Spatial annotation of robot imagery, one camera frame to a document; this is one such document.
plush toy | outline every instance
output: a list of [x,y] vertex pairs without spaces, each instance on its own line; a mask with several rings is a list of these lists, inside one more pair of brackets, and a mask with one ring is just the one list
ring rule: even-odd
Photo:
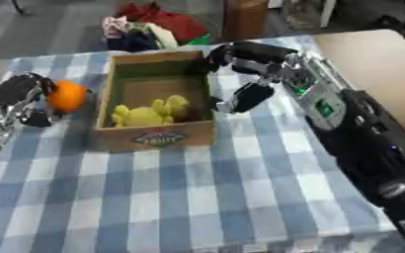
[[166,111],[154,102],[152,107],[138,107],[130,110],[125,105],[116,106],[112,113],[115,127],[156,127],[171,124],[170,116],[159,114]]
[[183,96],[170,96],[166,101],[165,107],[167,110],[169,110],[169,114],[175,122],[184,122],[186,118],[189,117],[190,103]]
[[156,127],[173,122],[182,122],[189,115],[190,103],[180,95],[170,96],[166,103],[156,99],[151,107],[139,107],[130,110],[118,105],[112,113],[115,127]]

open cardboard box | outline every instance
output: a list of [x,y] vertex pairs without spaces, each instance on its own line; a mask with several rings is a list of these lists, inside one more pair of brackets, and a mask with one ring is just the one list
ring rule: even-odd
[[[176,51],[113,56],[95,125],[98,143],[110,151],[163,146],[208,145],[214,140],[209,85],[198,68],[201,51]],[[155,99],[181,95],[191,103],[191,120],[155,127],[114,127],[117,105],[149,107]]]

robotic arm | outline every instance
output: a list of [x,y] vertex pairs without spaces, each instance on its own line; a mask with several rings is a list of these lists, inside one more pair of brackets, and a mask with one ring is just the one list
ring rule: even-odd
[[212,98],[220,112],[249,111],[274,94],[272,83],[283,85],[343,173],[405,237],[405,129],[367,92],[310,52],[235,42],[216,48],[205,61],[210,71],[231,64],[259,76],[228,101]]
[[48,78],[35,73],[14,76],[0,84],[0,151],[14,132],[15,122],[32,127],[49,127],[62,113],[47,107],[34,108],[41,96],[56,90]]

plaid tablecloth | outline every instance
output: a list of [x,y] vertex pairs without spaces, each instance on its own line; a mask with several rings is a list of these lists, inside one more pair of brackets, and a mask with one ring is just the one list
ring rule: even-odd
[[[261,42],[314,48],[309,37]],[[4,78],[33,71],[98,92],[113,53],[18,58]],[[209,76],[224,98],[250,78],[228,68]],[[138,152],[94,151],[94,102],[49,128],[19,126],[3,150],[0,252],[237,252],[252,244],[284,252],[307,239],[316,246],[305,252],[327,242],[311,238],[344,241],[329,248],[344,252],[375,234],[364,240],[369,251],[396,236],[381,233],[394,228],[340,172],[282,87],[250,113],[217,114],[211,146]]]

clothing pile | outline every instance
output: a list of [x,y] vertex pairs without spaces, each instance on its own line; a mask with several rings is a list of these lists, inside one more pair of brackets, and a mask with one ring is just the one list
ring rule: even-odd
[[161,10],[154,2],[127,3],[104,19],[103,30],[108,49],[130,52],[174,48],[207,33],[193,18]]

